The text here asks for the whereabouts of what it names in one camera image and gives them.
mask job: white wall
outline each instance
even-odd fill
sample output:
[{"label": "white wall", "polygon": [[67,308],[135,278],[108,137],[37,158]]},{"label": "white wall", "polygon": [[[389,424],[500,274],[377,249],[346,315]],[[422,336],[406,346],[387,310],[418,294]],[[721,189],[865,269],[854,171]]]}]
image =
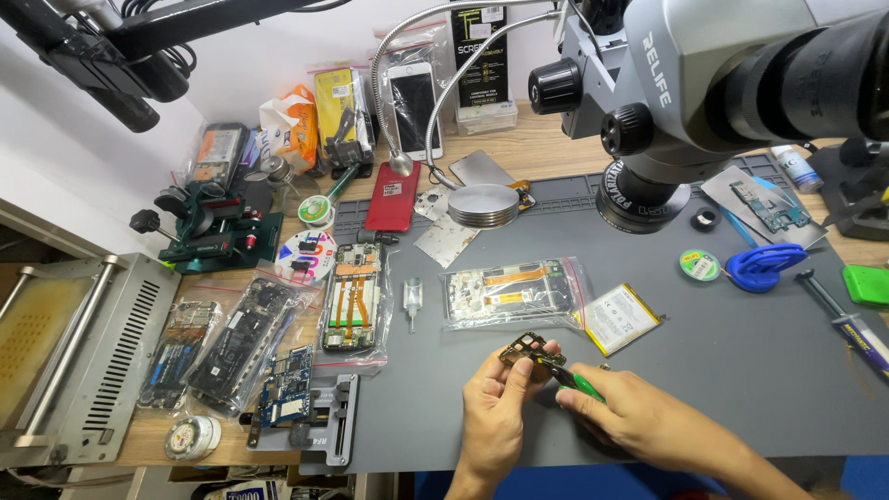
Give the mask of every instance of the white wall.
[{"label": "white wall", "polygon": [[171,184],[203,118],[185,99],[152,106],[160,124],[130,132],[0,21],[0,198],[109,252],[156,256],[169,240],[130,217]]},{"label": "white wall", "polygon": [[[445,0],[352,0],[328,12],[286,13],[191,43],[197,69],[188,99],[211,122],[259,121],[257,109],[296,84],[314,87],[306,65],[327,60],[366,60],[376,47],[373,26],[404,20]],[[509,7],[510,21],[552,8],[552,3]],[[517,99],[527,99],[528,73],[560,59],[552,23],[540,22],[507,35],[509,85]]]}]

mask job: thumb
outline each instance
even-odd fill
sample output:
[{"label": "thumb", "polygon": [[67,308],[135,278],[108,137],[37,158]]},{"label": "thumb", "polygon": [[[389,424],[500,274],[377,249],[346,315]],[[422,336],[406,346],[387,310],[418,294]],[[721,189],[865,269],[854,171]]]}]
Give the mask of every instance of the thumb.
[{"label": "thumb", "polygon": [[520,409],[525,401],[525,391],[528,388],[528,380],[531,378],[531,370],[534,362],[528,358],[521,358],[509,370],[506,379],[506,387],[503,389],[500,404]]},{"label": "thumb", "polygon": [[562,389],[557,392],[556,402],[566,410],[587,417],[605,432],[614,429],[615,424],[621,419],[606,404],[575,389]]}]

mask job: phone screen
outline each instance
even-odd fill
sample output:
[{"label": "phone screen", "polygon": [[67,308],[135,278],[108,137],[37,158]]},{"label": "phone screen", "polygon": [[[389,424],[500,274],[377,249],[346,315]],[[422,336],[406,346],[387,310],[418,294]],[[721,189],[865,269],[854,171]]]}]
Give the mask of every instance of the phone screen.
[{"label": "phone screen", "polygon": [[[429,125],[432,109],[436,106],[432,93],[432,74],[421,73],[392,78],[390,83],[402,151],[425,150],[426,127]],[[432,149],[438,148],[441,148],[441,143],[436,124],[435,134],[432,136]]]}]

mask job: white phone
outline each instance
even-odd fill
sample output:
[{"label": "white phone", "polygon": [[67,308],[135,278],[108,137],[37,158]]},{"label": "white phone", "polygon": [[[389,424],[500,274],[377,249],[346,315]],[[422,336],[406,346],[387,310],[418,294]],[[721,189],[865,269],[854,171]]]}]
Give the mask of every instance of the white phone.
[{"label": "white phone", "polygon": [[[426,127],[436,106],[436,87],[432,81],[432,66],[417,62],[395,66],[386,71],[389,91],[395,103],[396,128],[401,150],[414,161],[426,159]],[[436,117],[432,137],[432,159],[441,158],[441,123]]]}]

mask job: red phone back cover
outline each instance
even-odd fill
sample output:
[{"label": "red phone back cover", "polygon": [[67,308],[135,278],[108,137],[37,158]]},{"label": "red phone back cover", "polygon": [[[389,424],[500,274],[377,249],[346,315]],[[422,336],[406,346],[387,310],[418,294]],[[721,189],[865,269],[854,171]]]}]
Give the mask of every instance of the red phone back cover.
[{"label": "red phone back cover", "polygon": [[373,188],[371,207],[367,210],[364,228],[368,230],[406,232],[411,228],[413,202],[417,198],[417,182],[423,165],[413,162],[413,172],[401,177],[392,172],[388,162],[380,165],[377,184]]}]

